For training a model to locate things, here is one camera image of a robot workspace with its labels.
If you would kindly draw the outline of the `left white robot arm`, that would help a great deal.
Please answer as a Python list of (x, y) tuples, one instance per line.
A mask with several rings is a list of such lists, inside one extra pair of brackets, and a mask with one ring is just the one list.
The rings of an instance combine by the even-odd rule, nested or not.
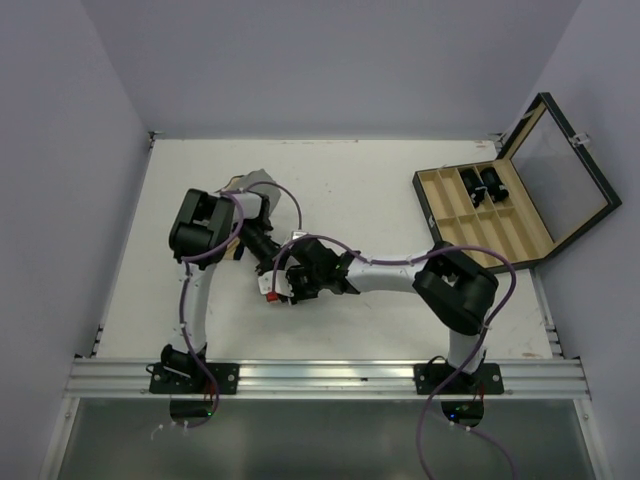
[(178, 327), (149, 368), (152, 391), (199, 392), (220, 384), (206, 361), (206, 314), (214, 273), (227, 251), (246, 247), (258, 261), (258, 275), (273, 270), (280, 250), (269, 232), (270, 216), (281, 196), (279, 186), (258, 181), (236, 190), (208, 193), (189, 189), (169, 233), (173, 258), (184, 268)]

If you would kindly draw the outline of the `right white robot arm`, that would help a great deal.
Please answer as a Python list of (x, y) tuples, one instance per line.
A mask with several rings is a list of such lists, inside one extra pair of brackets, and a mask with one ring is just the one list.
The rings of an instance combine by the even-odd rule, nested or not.
[(445, 379), (451, 389), (468, 392), (481, 380), (479, 343), (499, 282), (495, 275), (446, 241), (414, 259), (368, 259), (360, 252), (338, 255), (318, 239), (296, 242), (285, 270), (293, 301), (323, 290), (335, 295), (389, 291), (418, 295), (449, 330)]

